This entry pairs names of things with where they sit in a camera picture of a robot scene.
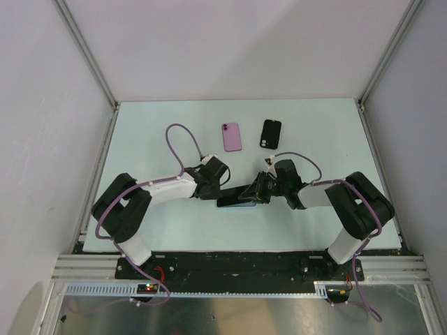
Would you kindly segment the teal smartphone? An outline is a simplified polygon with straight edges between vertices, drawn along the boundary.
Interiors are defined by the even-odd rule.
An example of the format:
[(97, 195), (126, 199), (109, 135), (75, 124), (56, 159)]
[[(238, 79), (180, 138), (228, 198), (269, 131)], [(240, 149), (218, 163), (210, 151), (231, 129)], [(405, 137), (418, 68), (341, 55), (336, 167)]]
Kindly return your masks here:
[(233, 204), (253, 203), (246, 200), (239, 200), (238, 195), (247, 189), (248, 186), (227, 188), (221, 191), (221, 197), (216, 200), (216, 206), (229, 206)]

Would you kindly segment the light blue phone case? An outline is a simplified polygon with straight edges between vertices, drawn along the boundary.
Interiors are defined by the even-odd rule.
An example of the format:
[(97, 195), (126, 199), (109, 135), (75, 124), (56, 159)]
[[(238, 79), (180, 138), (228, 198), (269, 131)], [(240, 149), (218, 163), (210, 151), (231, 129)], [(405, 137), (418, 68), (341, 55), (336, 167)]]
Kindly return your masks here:
[(244, 203), (244, 204), (233, 204), (229, 206), (218, 206), (217, 209), (248, 209), (248, 208), (254, 208), (256, 204), (254, 203)]

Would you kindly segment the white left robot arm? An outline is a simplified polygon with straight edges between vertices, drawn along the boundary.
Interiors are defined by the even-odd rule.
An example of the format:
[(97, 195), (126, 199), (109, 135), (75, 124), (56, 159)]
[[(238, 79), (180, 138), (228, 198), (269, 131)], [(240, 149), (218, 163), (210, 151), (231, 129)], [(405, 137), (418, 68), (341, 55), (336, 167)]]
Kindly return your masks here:
[(150, 206), (176, 199), (217, 200), (221, 197), (221, 178), (229, 167), (214, 154), (187, 167), (179, 176), (138, 183), (127, 173), (119, 174), (91, 208), (99, 239), (112, 241), (131, 263), (139, 278), (154, 273), (152, 251), (138, 231)]

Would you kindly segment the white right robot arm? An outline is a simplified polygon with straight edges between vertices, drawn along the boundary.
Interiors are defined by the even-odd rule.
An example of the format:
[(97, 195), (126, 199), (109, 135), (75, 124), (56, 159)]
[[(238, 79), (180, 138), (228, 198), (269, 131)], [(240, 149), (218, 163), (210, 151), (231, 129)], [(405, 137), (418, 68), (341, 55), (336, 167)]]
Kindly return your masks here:
[(395, 209), (382, 192), (361, 172), (345, 179), (305, 183), (291, 159), (273, 163), (259, 172), (254, 182), (238, 195), (241, 200), (267, 204), (283, 197), (291, 209), (332, 207), (342, 224), (337, 238), (326, 249), (324, 274), (340, 279), (348, 271), (347, 262), (359, 255), (369, 241), (380, 235), (395, 216)]

